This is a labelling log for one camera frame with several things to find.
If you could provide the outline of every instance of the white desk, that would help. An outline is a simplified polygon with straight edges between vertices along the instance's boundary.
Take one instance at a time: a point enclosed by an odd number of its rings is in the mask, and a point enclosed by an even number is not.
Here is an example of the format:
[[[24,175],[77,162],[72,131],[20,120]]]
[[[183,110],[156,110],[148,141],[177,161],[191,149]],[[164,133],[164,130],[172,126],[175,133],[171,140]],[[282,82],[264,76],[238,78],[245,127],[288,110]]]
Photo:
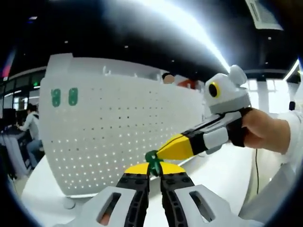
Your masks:
[[[232,211],[238,214],[250,181],[252,152],[252,149],[228,144],[210,156],[192,159],[183,167],[195,184],[203,184],[226,199]],[[150,203],[144,227],[168,227],[161,204],[159,179],[152,181],[150,187]],[[71,221],[88,200],[76,199],[76,207],[72,210],[63,208],[64,194],[55,181],[46,157],[31,174],[21,198],[32,215],[45,227]]]

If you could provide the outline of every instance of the seated person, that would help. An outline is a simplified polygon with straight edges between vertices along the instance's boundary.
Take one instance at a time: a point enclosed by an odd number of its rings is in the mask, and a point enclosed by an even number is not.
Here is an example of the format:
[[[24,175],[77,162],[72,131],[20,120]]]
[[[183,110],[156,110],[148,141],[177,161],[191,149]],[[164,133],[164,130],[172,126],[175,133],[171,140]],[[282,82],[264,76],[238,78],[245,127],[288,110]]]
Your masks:
[[[37,107],[35,105],[28,104],[27,118],[24,122],[24,125],[19,126],[16,124],[18,129],[21,131],[26,131],[29,129],[29,133],[33,139],[30,143],[27,144],[27,152],[33,168],[35,168],[38,164],[35,153],[39,152],[39,149],[42,147],[42,141],[39,137],[39,114],[36,111]]]

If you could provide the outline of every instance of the green clip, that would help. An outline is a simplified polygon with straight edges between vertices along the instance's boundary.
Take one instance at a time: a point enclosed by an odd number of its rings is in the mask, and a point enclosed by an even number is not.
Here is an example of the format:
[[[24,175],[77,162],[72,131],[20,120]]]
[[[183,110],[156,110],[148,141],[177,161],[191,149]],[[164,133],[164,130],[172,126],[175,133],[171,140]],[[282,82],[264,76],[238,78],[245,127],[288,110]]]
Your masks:
[[[78,89],[73,87],[68,92],[68,103],[74,106],[78,103]]]
[[[152,150],[147,152],[145,155],[145,160],[149,163],[149,172],[154,176],[159,176],[161,172],[160,162],[163,162],[163,159],[157,158],[157,151]]]
[[[60,106],[60,103],[61,103],[61,90],[60,89],[52,90],[51,91],[51,96],[52,96],[53,107]]]

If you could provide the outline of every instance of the green label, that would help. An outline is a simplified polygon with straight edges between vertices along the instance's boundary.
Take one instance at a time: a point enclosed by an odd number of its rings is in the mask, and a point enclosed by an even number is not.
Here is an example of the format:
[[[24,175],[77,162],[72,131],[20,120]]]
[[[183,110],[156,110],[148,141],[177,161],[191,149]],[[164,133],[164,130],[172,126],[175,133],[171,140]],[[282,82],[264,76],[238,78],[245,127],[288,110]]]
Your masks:
[[[71,106],[74,106],[78,103],[78,89],[76,87],[70,89],[68,93],[68,103]]]
[[[60,103],[61,103],[61,90],[60,89],[52,90],[51,91],[51,96],[52,96],[53,107],[60,106]]]

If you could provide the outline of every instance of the white perforated wall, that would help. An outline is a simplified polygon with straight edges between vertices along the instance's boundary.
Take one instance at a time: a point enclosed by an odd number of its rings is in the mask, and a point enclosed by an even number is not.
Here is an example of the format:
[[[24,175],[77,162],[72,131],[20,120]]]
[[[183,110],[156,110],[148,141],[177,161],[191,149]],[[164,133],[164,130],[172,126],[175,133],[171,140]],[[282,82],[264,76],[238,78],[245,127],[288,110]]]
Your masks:
[[[71,88],[78,89],[76,105]],[[59,105],[52,98],[58,89]],[[45,77],[39,105],[47,160],[66,195],[115,185],[147,151],[202,120],[197,91],[125,76]]]

